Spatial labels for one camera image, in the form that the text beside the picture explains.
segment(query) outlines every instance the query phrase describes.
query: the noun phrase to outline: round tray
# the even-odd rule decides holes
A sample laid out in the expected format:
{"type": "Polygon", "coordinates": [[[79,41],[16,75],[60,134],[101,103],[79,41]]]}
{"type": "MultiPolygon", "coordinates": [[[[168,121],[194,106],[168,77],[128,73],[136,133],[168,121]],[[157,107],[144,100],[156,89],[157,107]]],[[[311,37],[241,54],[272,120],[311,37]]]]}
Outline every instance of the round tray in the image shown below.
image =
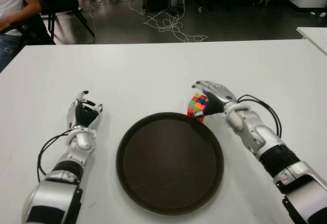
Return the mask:
{"type": "Polygon", "coordinates": [[[116,169],[124,190],[138,205],[180,215],[212,198],[224,166],[220,145],[204,124],[179,113],[158,113],[127,131],[116,169]]]}

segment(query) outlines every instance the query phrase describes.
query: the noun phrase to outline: rubik's cube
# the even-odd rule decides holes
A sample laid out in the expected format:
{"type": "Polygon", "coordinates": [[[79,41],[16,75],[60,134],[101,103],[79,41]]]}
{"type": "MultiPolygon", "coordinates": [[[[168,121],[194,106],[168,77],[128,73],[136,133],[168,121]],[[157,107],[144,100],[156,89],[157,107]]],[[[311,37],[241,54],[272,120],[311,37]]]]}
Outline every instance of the rubik's cube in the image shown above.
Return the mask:
{"type": "MultiPolygon", "coordinates": [[[[208,105],[208,101],[209,101],[208,97],[206,97],[205,95],[196,93],[189,102],[188,116],[193,117],[194,113],[205,109],[206,106],[208,105]]],[[[198,120],[200,122],[203,122],[203,119],[204,119],[203,117],[198,118],[198,120]]]]}

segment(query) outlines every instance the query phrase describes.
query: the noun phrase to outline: person's arm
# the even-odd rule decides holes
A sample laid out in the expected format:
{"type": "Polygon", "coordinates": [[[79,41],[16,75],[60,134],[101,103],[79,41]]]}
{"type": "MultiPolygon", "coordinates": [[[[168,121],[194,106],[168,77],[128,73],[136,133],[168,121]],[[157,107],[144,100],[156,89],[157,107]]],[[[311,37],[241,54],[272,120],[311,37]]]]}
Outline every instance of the person's arm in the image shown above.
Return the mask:
{"type": "Polygon", "coordinates": [[[41,12],[41,5],[38,0],[25,0],[27,5],[20,11],[0,19],[0,33],[5,32],[13,24],[28,20],[41,12]]]}

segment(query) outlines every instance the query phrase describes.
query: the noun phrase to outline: chair leg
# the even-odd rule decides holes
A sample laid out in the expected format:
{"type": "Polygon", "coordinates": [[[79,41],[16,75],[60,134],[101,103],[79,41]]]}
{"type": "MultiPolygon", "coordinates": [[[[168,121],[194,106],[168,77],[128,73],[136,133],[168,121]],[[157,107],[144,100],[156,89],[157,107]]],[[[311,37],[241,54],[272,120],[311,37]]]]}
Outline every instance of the chair leg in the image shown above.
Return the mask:
{"type": "Polygon", "coordinates": [[[49,12],[49,15],[48,15],[48,30],[49,30],[49,32],[51,31],[51,12],[49,12]]]}
{"type": "Polygon", "coordinates": [[[75,12],[75,14],[79,15],[79,16],[84,20],[84,22],[87,23],[87,20],[86,20],[86,18],[83,16],[82,13],[80,13],[80,12],[77,10],[77,11],[75,12]]]}
{"type": "Polygon", "coordinates": [[[51,40],[53,41],[55,37],[55,20],[56,20],[56,13],[53,12],[51,16],[51,40]]]}
{"type": "Polygon", "coordinates": [[[77,18],[81,21],[81,23],[83,23],[83,25],[85,26],[85,28],[90,32],[90,34],[95,37],[95,34],[93,33],[93,31],[90,29],[90,27],[87,25],[87,23],[83,20],[83,18],[81,17],[81,14],[79,12],[74,12],[75,15],[77,16],[77,18]]]}

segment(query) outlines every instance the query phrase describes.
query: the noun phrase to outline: silver robotic arm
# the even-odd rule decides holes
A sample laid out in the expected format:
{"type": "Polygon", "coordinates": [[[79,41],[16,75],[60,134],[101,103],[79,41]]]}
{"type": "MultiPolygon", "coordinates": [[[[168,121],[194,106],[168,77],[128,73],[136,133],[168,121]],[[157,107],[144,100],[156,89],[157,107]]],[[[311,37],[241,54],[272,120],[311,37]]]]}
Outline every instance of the silver robotic arm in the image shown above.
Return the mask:
{"type": "Polygon", "coordinates": [[[225,113],[225,119],[246,148],[262,163],[273,182],[285,195],[283,204],[295,224],[327,223],[327,183],[264,123],[249,106],[237,103],[227,88],[210,81],[198,81],[209,105],[195,116],[225,113]]]}
{"type": "Polygon", "coordinates": [[[22,223],[75,223],[80,210],[82,189],[79,188],[85,164],[95,149],[95,125],[102,105],[85,100],[81,92],[68,111],[69,134],[67,152],[61,156],[27,198],[22,212],[22,223]]]}

